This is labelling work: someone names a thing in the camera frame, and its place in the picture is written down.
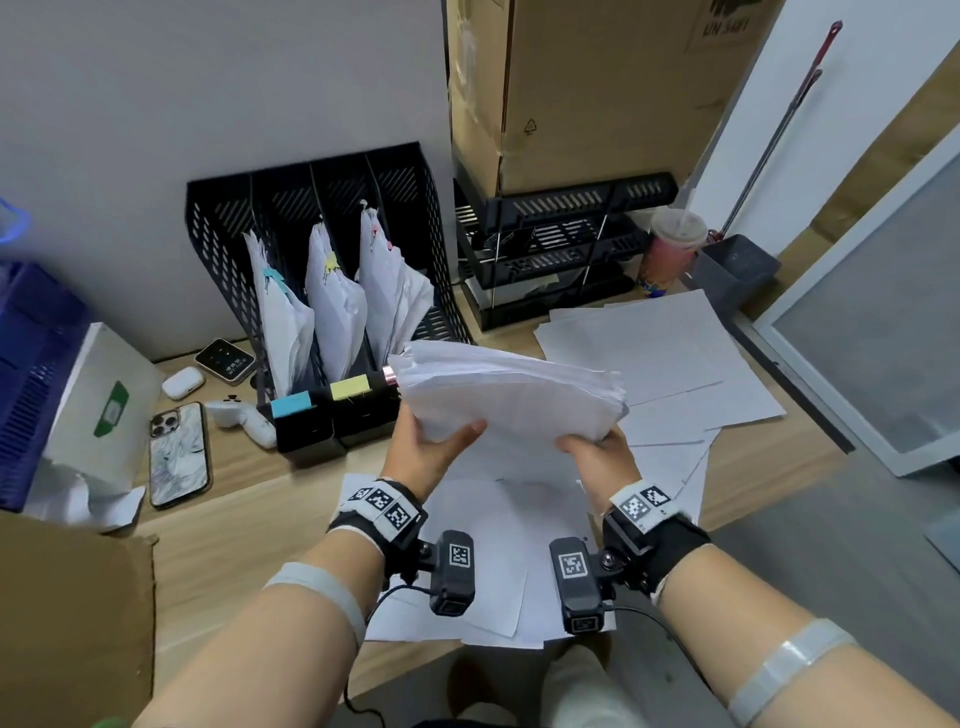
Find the black stacked letter tray rack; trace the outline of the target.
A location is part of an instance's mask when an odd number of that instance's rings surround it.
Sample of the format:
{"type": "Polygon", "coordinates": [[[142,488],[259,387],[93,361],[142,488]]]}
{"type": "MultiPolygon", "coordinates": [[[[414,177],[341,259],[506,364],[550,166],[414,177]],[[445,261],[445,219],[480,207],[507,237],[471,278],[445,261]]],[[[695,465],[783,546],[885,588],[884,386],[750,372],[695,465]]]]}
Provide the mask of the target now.
{"type": "Polygon", "coordinates": [[[478,289],[465,296],[483,332],[634,290],[624,266],[652,235],[628,214],[672,203],[680,189],[657,172],[487,197],[461,161],[454,169],[458,243],[478,289]]]}

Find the person's legs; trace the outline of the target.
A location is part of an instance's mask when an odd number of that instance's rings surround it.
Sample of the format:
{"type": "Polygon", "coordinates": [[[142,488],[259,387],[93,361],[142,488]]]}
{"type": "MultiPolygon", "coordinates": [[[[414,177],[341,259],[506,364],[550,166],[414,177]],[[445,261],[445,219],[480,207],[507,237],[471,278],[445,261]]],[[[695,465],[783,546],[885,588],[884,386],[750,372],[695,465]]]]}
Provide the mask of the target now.
{"type": "MultiPolygon", "coordinates": [[[[650,728],[633,699],[608,673],[611,650],[610,636],[604,633],[564,645],[543,677],[542,728],[650,728]]],[[[519,719],[498,700],[481,665],[469,657],[450,667],[446,699],[457,722],[520,727],[519,719]]]]}

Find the paper bundle with pink clip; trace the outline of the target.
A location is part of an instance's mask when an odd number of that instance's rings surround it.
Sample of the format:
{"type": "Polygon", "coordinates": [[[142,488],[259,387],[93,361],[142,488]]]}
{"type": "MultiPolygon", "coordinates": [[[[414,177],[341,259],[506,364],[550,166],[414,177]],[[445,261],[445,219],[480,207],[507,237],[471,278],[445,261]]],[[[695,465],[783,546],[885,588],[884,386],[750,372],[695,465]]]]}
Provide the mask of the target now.
{"type": "Polygon", "coordinates": [[[386,365],[413,340],[434,305],[429,278],[408,265],[387,236],[378,210],[360,200],[359,265],[355,280],[366,295],[366,338],[374,366],[386,365]]]}

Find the large brown cardboard box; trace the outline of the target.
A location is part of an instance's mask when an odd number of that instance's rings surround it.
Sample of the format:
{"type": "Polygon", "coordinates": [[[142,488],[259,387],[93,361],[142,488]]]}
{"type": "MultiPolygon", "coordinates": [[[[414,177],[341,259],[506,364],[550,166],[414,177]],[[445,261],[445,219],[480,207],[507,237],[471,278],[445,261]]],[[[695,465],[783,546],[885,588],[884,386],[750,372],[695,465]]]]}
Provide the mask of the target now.
{"type": "Polygon", "coordinates": [[[452,140],[485,198],[694,172],[785,0],[445,0],[452,140]]]}

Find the white handheld controller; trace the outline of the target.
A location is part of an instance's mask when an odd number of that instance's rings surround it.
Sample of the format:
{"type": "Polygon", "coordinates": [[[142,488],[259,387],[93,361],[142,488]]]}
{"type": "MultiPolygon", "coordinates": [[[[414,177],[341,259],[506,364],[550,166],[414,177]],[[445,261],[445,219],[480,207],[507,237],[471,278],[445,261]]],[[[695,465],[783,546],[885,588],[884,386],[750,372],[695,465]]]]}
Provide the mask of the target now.
{"type": "Polygon", "coordinates": [[[242,429],[253,443],[265,451],[277,447],[278,436],[274,425],[252,403],[229,396],[207,401],[203,406],[218,429],[242,429]]]}

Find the small black screen device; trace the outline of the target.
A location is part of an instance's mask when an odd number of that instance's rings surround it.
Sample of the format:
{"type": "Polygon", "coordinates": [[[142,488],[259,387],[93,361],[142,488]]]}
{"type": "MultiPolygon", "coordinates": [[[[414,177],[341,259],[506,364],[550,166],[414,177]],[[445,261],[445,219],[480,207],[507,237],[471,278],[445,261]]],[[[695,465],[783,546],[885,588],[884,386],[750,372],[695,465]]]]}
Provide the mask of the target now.
{"type": "Polygon", "coordinates": [[[258,367],[254,354],[223,338],[216,338],[195,352],[194,362],[230,386],[244,383],[258,367]]]}

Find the black mesh file organizer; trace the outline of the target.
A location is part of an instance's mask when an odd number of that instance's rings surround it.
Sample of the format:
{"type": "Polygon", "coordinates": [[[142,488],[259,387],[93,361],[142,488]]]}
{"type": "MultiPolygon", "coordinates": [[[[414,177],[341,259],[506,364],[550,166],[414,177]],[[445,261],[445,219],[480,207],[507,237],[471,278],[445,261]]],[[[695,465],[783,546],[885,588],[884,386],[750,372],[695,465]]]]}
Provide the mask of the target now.
{"type": "MultiPolygon", "coordinates": [[[[434,286],[434,303],[414,339],[474,345],[455,300],[437,186],[417,141],[228,176],[192,180],[186,187],[185,224],[198,258],[239,320],[258,360],[257,407],[271,420],[275,394],[262,334],[256,282],[244,235],[253,233],[266,261],[306,302],[308,239],[323,223],[344,272],[359,265],[361,202],[376,208],[386,237],[404,260],[434,286]]],[[[312,345],[296,392],[308,390],[311,406],[274,426],[277,452],[294,467],[308,468],[392,433],[400,394],[376,373],[368,341],[352,376],[367,377],[365,394],[333,400],[330,378],[312,345]]]]}

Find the pink drink cup with lid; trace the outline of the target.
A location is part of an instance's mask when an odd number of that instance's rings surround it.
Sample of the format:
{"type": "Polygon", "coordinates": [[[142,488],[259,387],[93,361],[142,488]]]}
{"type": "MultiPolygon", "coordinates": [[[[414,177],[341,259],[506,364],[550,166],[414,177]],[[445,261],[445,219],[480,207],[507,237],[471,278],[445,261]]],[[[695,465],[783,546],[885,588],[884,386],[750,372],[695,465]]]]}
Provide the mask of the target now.
{"type": "Polygon", "coordinates": [[[650,222],[651,244],[642,255],[638,283],[647,298],[664,297],[707,244],[709,226],[684,208],[660,207],[650,222]]]}

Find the spread of loose white sheets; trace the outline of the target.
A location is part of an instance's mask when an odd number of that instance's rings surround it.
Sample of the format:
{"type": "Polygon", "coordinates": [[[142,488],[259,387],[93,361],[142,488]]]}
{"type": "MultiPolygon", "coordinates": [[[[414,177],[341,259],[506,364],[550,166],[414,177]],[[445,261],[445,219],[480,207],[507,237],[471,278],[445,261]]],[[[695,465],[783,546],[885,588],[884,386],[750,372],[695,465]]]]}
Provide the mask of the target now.
{"type": "MultiPolygon", "coordinates": [[[[547,361],[620,375],[629,412],[619,427],[630,452],[644,478],[681,488],[677,501],[694,523],[720,431],[786,414],[701,291],[562,310],[534,336],[547,361]]],[[[563,637],[549,544],[575,537],[597,552],[589,508],[555,440],[486,430],[427,503],[422,530],[429,542],[448,529],[472,537],[473,604],[462,617],[439,616],[425,594],[402,589],[377,610],[367,637],[530,650],[563,637]]]]}

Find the person's left hand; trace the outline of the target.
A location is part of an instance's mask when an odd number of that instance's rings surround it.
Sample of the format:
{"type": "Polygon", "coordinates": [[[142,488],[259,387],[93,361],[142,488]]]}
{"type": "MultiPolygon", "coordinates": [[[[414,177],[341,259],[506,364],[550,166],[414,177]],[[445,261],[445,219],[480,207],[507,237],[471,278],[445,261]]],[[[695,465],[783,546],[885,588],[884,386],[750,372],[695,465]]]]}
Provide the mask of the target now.
{"type": "Polygon", "coordinates": [[[421,503],[442,481],[449,468],[427,468],[422,461],[423,428],[406,402],[399,407],[379,480],[397,482],[421,503]]]}

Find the person's left forearm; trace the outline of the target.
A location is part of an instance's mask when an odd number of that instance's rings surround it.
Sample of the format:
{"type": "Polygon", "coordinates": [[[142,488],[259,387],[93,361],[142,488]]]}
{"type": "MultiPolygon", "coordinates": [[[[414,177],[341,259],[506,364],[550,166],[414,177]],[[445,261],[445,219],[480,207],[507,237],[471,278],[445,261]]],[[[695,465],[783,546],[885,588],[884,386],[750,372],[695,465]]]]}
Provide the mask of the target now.
{"type": "Polygon", "coordinates": [[[265,587],[151,699],[133,728],[318,728],[361,646],[327,601],[265,587]]]}

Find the white box with green label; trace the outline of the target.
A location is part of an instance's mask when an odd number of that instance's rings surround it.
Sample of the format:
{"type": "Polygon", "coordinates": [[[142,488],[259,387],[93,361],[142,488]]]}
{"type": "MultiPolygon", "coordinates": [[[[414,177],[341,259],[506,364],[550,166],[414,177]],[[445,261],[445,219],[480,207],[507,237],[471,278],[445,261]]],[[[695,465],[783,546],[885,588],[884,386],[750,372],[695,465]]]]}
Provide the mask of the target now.
{"type": "Polygon", "coordinates": [[[146,492],[135,481],[161,394],[155,364],[104,323],[91,323],[22,514],[99,533],[132,525],[146,492]]]}

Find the red handled mop pole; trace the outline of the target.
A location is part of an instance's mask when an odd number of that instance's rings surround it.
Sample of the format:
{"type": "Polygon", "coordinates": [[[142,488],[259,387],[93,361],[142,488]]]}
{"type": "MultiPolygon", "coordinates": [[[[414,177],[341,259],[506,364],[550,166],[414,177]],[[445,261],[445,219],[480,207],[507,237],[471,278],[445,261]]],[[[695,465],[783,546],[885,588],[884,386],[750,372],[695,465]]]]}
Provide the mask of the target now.
{"type": "Polygon", "coordinates": [[[734,202],[731,211],[726,217],[726,221],[718,230],[711,232],[711,242],[716,243],[723,240],[727,236],[727,233],[731,230],[733,224],[738,218],[739,213],[751,196],[754,187],[758,183],[765,168],[772,159],[774,152],[777,150],[779,144],[785,136],[787,129],[793,122],[795,116],[797,116],[799,109],[805,103],[810,91],[823,76],[823,61],[830,52],[836,38],[842,32],[843,28],[844,22],[842,20],[836,20],[830,25],[819,50],[814,55],[814,58],[804,74],[798,89],[787,104],[784,115],[781,117],[777,126],[775,127],[774,132],[763,149],[758,162],[750,172],[750,176],[748,177],[738,198],[734,202]]]}

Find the stack of white papers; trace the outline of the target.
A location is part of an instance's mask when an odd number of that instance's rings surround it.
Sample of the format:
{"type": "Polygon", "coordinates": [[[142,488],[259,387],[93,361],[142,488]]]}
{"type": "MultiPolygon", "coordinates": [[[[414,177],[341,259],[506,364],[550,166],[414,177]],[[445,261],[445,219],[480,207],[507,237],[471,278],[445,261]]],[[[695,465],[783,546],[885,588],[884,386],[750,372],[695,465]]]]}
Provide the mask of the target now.
{"type": "Polygon", "coordinates": [[[488,433],[552,444],[597,441],[629,412],[620,374],[507,350],[417,340],[388,358],[402,401],[426,433],[484,421],[488,433]]]}

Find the grey plastic bin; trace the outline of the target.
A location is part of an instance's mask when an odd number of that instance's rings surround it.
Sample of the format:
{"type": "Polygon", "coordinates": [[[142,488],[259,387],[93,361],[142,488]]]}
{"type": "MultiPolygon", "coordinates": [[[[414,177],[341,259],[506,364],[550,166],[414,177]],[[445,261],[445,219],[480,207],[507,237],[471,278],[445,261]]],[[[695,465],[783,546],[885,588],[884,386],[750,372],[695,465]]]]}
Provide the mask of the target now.
{"type": "Polygon", "coordinates": [[[687,283],[701,290],[722,320],[733,316],[764,285],[774,280],[782,262],[742,234],[704,246],[693,259],[687,283]]]}

